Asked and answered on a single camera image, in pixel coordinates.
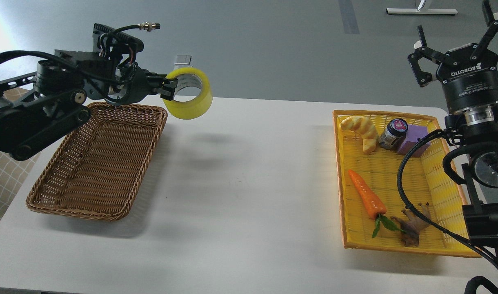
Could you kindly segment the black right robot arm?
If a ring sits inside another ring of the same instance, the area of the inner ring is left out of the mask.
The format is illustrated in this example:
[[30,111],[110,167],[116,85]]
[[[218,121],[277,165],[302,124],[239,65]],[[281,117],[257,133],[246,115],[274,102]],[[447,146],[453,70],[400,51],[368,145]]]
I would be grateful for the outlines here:
[[[449,115],[445,128],[430,132],[420,139],[402,159],[396,182],[406,209],[417,218],[460,244],[472,249],[498,270],[498,203],[483,203],[475,183],[498,189],[498,54],[489,44],[498,33],[498,13],[490,2],[482,1],[487,31],[478,43],[469,43],[441,53],[428,47],[424,30],[418,26],[419,41],[408,56],[420,87],[438,81],[443,89]],[[462,206],[467,238],[430,220],[406,196],[402,174],[408,160],[424,143],[445,139],[454,149],[445,154],[443,171],[453,182],[464,185],[470,203]],[[484,276],[468,281],[466,294],[475,294],[479,286],[498,294],[498,287]]]

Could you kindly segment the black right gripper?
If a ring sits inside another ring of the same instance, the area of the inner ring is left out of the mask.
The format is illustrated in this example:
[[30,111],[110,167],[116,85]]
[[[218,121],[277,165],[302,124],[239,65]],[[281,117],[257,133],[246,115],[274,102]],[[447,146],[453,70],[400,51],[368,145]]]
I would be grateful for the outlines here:
[[498,56],[487,50],[498,33],[498,13],[492,11],[489,0],[482,1],[482,12],[487,30],[479,43],[469,43],[445,54],[428,47],[423,27],[417,26],[419,41],[408,56],[412,73],[419,87],[425,87],[435,78],[421,69],[420,60],[425,58],[439,65],[436,77],[451,115],[498,103]]

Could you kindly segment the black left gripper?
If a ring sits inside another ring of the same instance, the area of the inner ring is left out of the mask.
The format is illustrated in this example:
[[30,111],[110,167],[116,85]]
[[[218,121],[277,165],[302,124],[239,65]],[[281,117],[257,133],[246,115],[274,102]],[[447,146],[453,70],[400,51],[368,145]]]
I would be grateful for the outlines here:
[[133,81],[125,85],[119,93],[110,97],[110,104],[129,105],[142,101],[148,95],[159,95],[167,101],[174,100],[174,90],[178,79],[168,78],[167,74],[149,72],[146,69],[137,69]]

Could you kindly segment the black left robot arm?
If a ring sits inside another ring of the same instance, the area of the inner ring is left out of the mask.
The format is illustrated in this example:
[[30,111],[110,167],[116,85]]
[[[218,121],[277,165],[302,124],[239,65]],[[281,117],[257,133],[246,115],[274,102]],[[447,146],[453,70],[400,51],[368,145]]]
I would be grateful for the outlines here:
[[0,65],[24,56],[39,61],[35,72],[0,81],[0,152],[17,161],[32,158],[89,121],[87,99],[113,106],[156,94],[173,100],[178,79],[141,69],[136,58],[143,41],[127,34],[160,28],[155,22],[116,29],[94,24],[91,51],[1,52]]

